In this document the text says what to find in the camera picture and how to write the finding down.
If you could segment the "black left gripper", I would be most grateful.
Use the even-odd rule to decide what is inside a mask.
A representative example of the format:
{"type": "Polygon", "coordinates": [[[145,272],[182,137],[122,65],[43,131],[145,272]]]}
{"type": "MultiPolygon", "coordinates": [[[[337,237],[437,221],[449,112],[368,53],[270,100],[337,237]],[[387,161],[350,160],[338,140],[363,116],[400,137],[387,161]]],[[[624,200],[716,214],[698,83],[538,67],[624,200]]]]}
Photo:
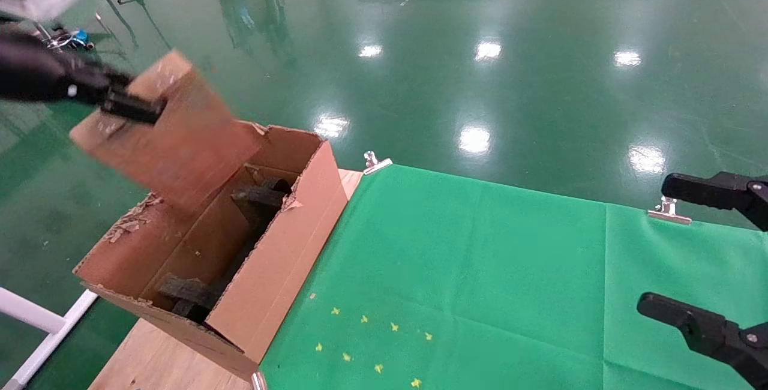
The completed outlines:
{"type": "Polygon", "coordinates": [[[147,100],[125,88],[134,76],[77,53],[47,48],[37,37],[2,32],[1,93],[24,103],[74,101],[99,106],[104,113],[155,125],[167,106],[165,98],[147,100]]]}

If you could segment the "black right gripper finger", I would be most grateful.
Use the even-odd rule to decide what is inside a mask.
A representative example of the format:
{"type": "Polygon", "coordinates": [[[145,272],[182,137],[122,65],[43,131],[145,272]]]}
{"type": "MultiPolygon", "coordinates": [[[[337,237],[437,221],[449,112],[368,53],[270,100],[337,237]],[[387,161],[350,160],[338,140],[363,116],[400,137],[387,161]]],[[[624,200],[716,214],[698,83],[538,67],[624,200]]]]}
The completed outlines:
{"type": "Polygon", "coordinates": [[[721,314],[657,293],[643,293],[637,311],[677,329],[689,350],[729,365],[752,388],[767,388],[767,322],[741,328],[721,314]]]}
{"type": "Polygon", "coordinates": [[[673,172],[664,179],[661,193],[697,206],[738,211],[757,229],[767,231],[767,176],[718,172],[699,178],[673,172]]]}

